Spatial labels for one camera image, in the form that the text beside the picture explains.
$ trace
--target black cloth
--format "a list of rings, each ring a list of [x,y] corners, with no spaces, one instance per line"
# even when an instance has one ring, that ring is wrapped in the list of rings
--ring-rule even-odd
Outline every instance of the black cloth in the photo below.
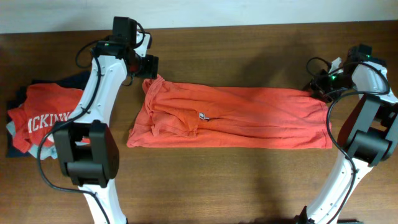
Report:
[[[84,71],[79,74],[73,75],[68,78],[64,78],[58,81],[49,81],[49,80],[32,80],[31,85],[39,84],[39,83],[56,83],[60,87],[64,88],[76,88],[84,90],[86,88],[88,78],[90,77],[89,71]],[[7,102],[6,109],[11,110],[14,108],[18,108],[19,105],[23,104],[26,100],[26,91],[27,86],[20,87],[18,91],[16,91],[15,100],[11,100]],[[7,115],[7,124],[11,122],[11,118]],[[29,156],[30,154],[23,153],[12,145],[12,135],[7,131],[7,154],[6,157],[24,157]]]

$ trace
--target white wall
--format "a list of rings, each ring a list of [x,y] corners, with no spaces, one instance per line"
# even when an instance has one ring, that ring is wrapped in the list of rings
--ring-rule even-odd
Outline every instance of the white wall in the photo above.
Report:
[[[398,19],[398,0],[0,0],[0,33]]]

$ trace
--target wooden table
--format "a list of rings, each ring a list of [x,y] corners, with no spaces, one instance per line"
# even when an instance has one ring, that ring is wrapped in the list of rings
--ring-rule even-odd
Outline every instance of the wooden table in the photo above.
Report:
[[[149,53],[160,58],[169,81],[212,86],[302,88],[313,56],[345,58],[359,43],[373,46],[388,62],[388,78],[398,90],[398,22],[351,22],[271,26],[150,30]],[[80,70],[77,50],[109,31],[0,35],[0,126],[5,101],[33,78],[57,80]],[[88,62],[88,54],[83,56]],[[120,150],[116,179],[119,201],[131,223],[238,223],[292,218],[314,199],[335,162],[337,149],[284,151],[206,148],[126,147],[129,129],[144,101],[142,80],[121,87],[111,117]],[[358,101],[335,108],[333,133]],[[47,187],[32,157],[4,157],[6,130],[0,129],[0,223],[92,223],[82,195]],[[44,170],[55,184],[71,187],[58,161]],[[380,163],[354,191],[341,218],[370,223],[398,221],[398,155]]]

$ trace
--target light blue fabric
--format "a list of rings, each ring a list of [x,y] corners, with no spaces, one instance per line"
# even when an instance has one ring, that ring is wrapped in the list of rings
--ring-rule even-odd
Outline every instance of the light blue fabric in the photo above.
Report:
[[[6,128],[8,130],[8,132],[10,132],[10,134],[12,135],[12,138],[15,137],[16,135],[16,131],[15,131],[15,124],[13,121],[11,121],[10,123],[8,123],[6,125]],[[28,152],[34,156],[35,158],[37,158],[37,148],[38,146],[36,145],[32,145],[32,147],[28,150]],[[57,154],[57,150],[55,149],[55,146],[50,146],[50,147],[45,147],[43,146],[42,148],[42,152],[40,154],[40,159],[44,160],[48,157],[52,157],[53,159],[58,158],[58,154]]]

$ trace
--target red cloth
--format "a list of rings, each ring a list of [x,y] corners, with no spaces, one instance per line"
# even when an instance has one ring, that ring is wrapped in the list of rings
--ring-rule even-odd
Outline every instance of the red cloth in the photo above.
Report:
[[[63,88],[55,83],[30,85],[24,104],[7,111],[16,129],[13,146],[27,152],[33,144],[39,145],[56,121],[68,119],[82,94],[82,90]],[[44,146],[52,144],[46,140]]]
[[[129,147],[331,148],[326,104],[306,91],[208,87],[160,76],[142,87],[146,98]]]

